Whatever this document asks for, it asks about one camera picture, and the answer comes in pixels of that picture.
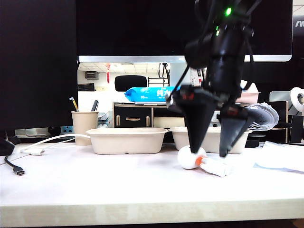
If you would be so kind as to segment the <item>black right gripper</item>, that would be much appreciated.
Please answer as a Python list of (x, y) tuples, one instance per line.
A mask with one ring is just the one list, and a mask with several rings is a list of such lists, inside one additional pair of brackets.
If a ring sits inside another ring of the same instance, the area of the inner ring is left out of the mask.
[(248, 111), (236, 105), (241, 95), (240, 58), (211, 58), (207, 67), (207, 85), (182, 86), (172, 93), (187, 126), (190, 151), (197, 153), (216, 108), (220, 108), (219, 154), (226, 157), (249, 127)]

